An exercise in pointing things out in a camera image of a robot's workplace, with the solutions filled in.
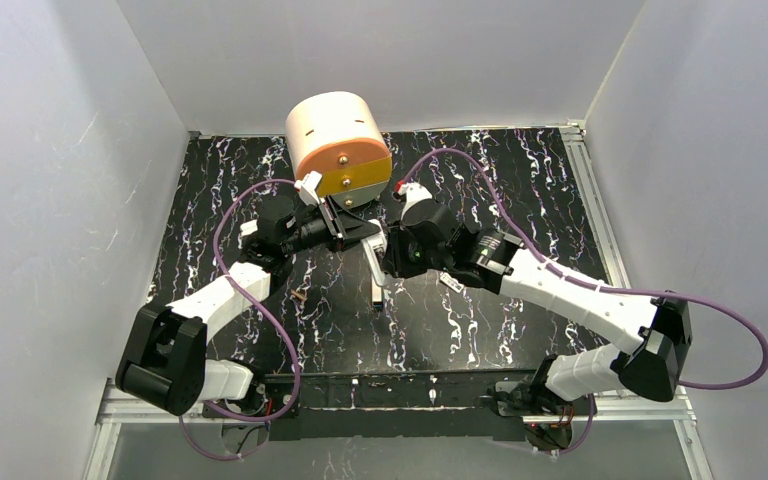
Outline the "white remote control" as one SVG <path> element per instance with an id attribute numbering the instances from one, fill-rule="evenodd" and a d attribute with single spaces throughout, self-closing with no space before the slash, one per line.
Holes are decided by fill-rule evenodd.
<path id="1" fill-rule="evenodd" d="M 381 266 L 383 255 L 386 253 L 387 249 L 386 232 L 382 228 L 382 224 L 379 220 L 369 220 L 368 223 L 373 226 L 374 232 L 371 235 L 364 237 L 361 240 L 361 245 L 368 262 L 372 281 L 377 286 L 384 288 L 392 281 L 390 275 L 387 274 Z"/>

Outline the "white remote battery cover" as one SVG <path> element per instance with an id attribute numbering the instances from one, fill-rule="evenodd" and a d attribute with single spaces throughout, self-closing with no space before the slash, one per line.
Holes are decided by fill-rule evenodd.
<path id="1" fill-rule="evenodd" d="M 372 281 L 370 284 L 370 299 L 371 305 L 375 310 L 381 311 L 384 308 L 384 297 L 384 288 Z"/>

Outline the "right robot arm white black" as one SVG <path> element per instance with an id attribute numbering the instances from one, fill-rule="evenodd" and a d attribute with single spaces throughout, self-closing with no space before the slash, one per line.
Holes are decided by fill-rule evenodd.
<path id="1" fill-rule="evenodd" d="M 589 277 L 537 260 L 507 232 L 469 227 L 432 199 L 388 225 L 382 268 L 402 279 L 441 271 L 466 287 L 542 307 L 606 340 L 580 354 L 547 356 L 531 384 L 502 395 L 504 401 L 549 406 L 620 389 L 656 402 L 674 398 L 691 343 L 684 301 L 590 289 Z"/>

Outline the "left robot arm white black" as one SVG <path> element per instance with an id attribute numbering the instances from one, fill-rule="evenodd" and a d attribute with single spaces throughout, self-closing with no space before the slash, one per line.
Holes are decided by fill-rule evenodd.
<path id="1" fill-rule="evenodd" d="M 379 221 L 330 198 L 301 205 L 270 197 L 242 229 L 242 253 L 228 274 L 185 298 L 138 310 L 114 377 L 120 391 L 173 415 L 198 401 L 245 399 L 256 373 L 240 361 L 208 359 L 209 341 L 254 301 L 283 287 L 295 254 L 320 245 L 333 252 L 362 243 L 378 249 L 385 239 Z"/>

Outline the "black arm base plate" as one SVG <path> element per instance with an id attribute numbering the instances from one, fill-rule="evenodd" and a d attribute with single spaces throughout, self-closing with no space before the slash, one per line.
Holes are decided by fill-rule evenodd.
<path id="1" fill-rule="evenodd" d="M 271 421 L 270 438 L 488 437 L 567 446 L 589 402 L 535 401 L 533 375 L 510 368 L 305 374 L 290 411 Z"/>

